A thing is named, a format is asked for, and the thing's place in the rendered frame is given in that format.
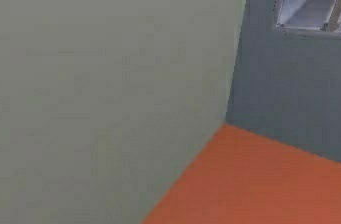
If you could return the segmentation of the white framed window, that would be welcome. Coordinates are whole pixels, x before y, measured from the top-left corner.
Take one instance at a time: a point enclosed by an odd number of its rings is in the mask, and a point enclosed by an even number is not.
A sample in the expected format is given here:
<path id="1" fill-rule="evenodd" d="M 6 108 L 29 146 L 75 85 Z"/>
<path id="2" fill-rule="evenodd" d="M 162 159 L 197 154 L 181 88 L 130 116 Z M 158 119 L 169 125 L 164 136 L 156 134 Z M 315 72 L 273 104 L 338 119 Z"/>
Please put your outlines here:
<path id="1" fill-rule="evenodd" d="M 341 34 L 341 0 L 276 0 L 276 27 Z"/>

